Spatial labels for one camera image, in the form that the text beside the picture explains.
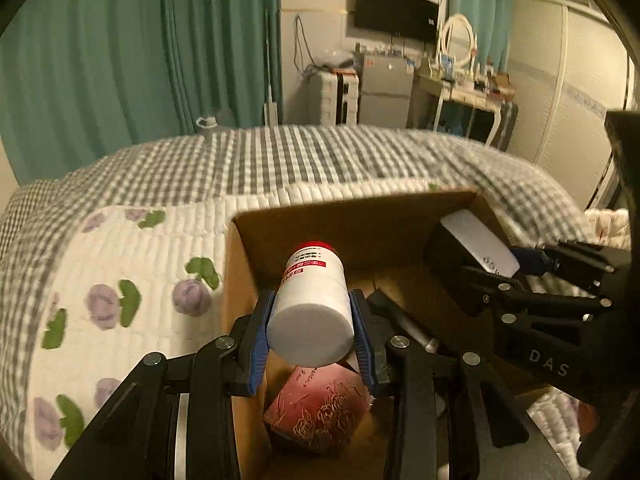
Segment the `right hand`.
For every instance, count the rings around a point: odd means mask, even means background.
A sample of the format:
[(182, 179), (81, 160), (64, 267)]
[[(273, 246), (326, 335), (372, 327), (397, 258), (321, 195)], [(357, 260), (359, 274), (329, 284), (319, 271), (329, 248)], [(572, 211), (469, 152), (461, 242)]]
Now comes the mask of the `right hand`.
[(577, 404), (576, 417), (579, 427), (580, 440), (584, 440), (596, 430), (600, 424), (600, 415), (597, 409), (585, 402)]

